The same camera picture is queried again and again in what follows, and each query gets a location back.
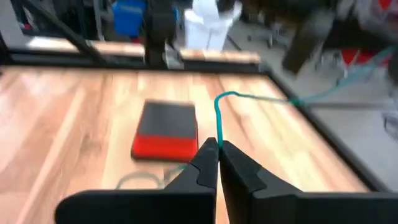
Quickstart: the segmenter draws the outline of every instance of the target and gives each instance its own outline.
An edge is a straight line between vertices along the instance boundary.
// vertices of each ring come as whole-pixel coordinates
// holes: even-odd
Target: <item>black metal frame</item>
[[[183,69],[171,69],[164,67],[152,67],[143,62],[141,56],[125,55],[101,55],[96,49],[86,43],[84,39],[74,34],[68,27],[49,14],[43,13],[40,7],[35,6],[29,0],[22,0],[24,6],[38,16],[49,21],[65,37],[75,45],[81,54],[77,52],[56,52],[51,50],[9,49],[0,33],[0,65],[31,65],[31,66],[60,66],[60,67],[86,67],[86,68],[117,68],[131,70],[159,70],[163,72],[204,72],[204,73],[239,73],[239,74],[263,74],[268,76],[288,98],[296,98],[296,95],[280,81],[267,66],[259,66],[255,63],[219,62],[202,60],[183,60]],[[336,137],[305,105],[296,108],[320,133],[325,141],[336,153],[352,168],[354,173],[372,191],[388,192],[388,189],[363,163],[350,152],[341,140]]]
[[[79,20],[79,28],[81,30],[81,36],[83,36],[85,39],[88,38],[87,34],[87,26],[86,26],[86,15],[84,11],[84,4],[83,1],[81,0],[73,0],[75,1],[76,4],[76,12]],[[20,0],[11,0],[12,7],[14,8],[14,11],[16,13],[16,16],[23,24],[29,24],[29,21],[27,19],[26,13],[24,11],[23,4],[21,3]],[[42,31],[42,30],[34,30],[34,29],[26,29],[25,27],[21,27],[22,33],[25,35],[31,35],[31,36],[44,36],[44,37],[63,37],[62,35],[59,35],[58,33],[55,32],[49,32],[47,30]]]

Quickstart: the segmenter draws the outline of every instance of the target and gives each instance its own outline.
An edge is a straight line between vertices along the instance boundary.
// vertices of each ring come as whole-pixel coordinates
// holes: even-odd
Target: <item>black equipment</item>
[[[171,0],[148,0],[143,19],[145,63],[167,67],[165,44],[174,49],[177,22]]]
[[[215,223],[217,173],[231,224],[390,224],[398,194],[306,193],[279,179],[228,141],[208,138],[163,190],[89,190],[64,199],[57,224]]]

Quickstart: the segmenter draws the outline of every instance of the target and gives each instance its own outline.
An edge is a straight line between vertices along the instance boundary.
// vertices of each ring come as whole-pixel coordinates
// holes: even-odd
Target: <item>green cable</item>
[[[362,65],[362,67],[355,71],[352,75],[349,77],[345,78],[338,86],[334,86],[330,88],[329,90],[323,91],[321,93],[318,93],[316,95],[308,96],[305,98],[293,98],[293,99],[278,99],[278,98],[271,98],[271,97],[266,97],[266,96],[255,96],[255,95],[250,95],[250,94],[242,94],[238,93],[236,91],[227,91],[224,92],[220,95],[218,95],[215,100],[214,100],[214,108],[216,111],[216,124],[217,124],[217,143],[218,147],[221,149],[223,147],[223,125],[221,123],[221,111],[220,107],[218,106],[218,103],[220,99],[224,96],[229,96],[229,95],[235,95],[235,96],[240,96],[244,98],[250,98],[254,100],[265,100],[265,101],[270,101],[274,103],[290,103],[293,105],[304,105],[306,102],[309,101],[314,101],[314,100],[319,100],[321,98],[327,97],[330,94],[334,93],[335,91],[353,84],[354,82],[358,81],[359,77],[361,77],[363,74],[361,72],[364,71],[365,68],[373,67],[373,65],[367,65],[370,62],[376,61],[376,60],[383,60],[386,58],[389,54],[391,54],[398,46],[394,47],[389,47],[386,50],[383,50],[382,52],[378,53],[376,56],[374,56],[371,60],[369,60],[365,65]],[[147,178],[147,179],[152,179],[156,182],[158,188],[161,188],[161,186],[165,185],[166,181],[169,181],[171,179],[171,176],[180,170],[184,170],[186,168],[186,164],[180,165],[172,170],[168,170],[164,174],[164,179],[160,180],[155,174],[151,174],[148,172],[133,172],[131,174],[128,174],[124,176],[120,181],[118,182],[116,189],[120,189],[122,184],[131,180],[131,179],[140,179],[140,178]]]
[[[303,105],[308,101],[314,101],[314,100],[319,100],[321,98],[327,97],[333,92],[343,88],[344,86],[353,84],[355,81],[359,80],[358,78],[362,76],[362,72],[364,71],[365,68],[373,67],[374,64],[369,65],[370,62],[374,62],[376,60],[383,60],[387,56],[389,56],[393,51],[397,48],[397,46],[389,47],[381,52],[379,52],[377,55],[375,55],[371,60],[369,60],[365,65],[363,65],[360,69],[358,69],[356,72],[354,72],[352,75],[348,76],[348,78],[345,78],[338,86],[334,86],[330,88],[329,90],[323,91],[321,93],[318,93],[316,95],[308,96],[305,98],[296,98],[296,99],[278,99],[278,98],[271,98],[271,97],[266,97],[266,96],[255,96],[255,95],[250,95],[250,94],[242,94],[238,93],[236,91],[227,91],[224,92],[220,95],[218,95],[215,100],[214,100],[214,109],[216,111],[216,124],[217,124],[217,143],[218,143],[218,148],[221,149],[223,147],[223,125],[221,122],[221,111],[220,107],[218,106],[218,103],[220,99],[224,96],[229,96],[229,95],[235,95],[235,96],[240,96],[244,98],[251,98],[254,100],[265,100],[265,101],[270,101],[274,103],[290,103],[293,105]]]

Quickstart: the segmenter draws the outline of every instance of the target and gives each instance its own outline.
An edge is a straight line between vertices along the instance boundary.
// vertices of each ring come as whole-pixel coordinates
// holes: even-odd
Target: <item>blue container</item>
[[[146,2],[140,0],[118,0],[113,6],[114,30],[119,35],[138,37]],[[175,20],[178,11],[174,8]]]

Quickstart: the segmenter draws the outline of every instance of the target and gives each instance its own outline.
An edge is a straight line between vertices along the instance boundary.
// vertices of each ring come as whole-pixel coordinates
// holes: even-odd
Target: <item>concrete floor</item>
[[[22,46],[29,39],[22,35],[9,0],[0,1],[0,31],[9,45]],[[304,97],[327,90],[335,85],[341,71],[325,66],[314,71],[314,62],[309,62],[299,76],[293,77],[281,68],[284,50],[275,47],[267,49],[261,39],[247,41],[247,35],[264,36],[265,30],[257,25],[237,22],[229,36],[243,49],[257,52],[272,67],[275,74],[293,89],[298,96]],[[225,49],[235,50],[231,42],[226,41]],[[368,82],[343,88],[324,98],[326,102],[348,103],[387,103],[394,105],[387,95],[384,70],[380,69]],[[368,166],[390,189],[398,191],[398,142],[384,132],[383,110],[330,110],[314,109],[313,112]]]

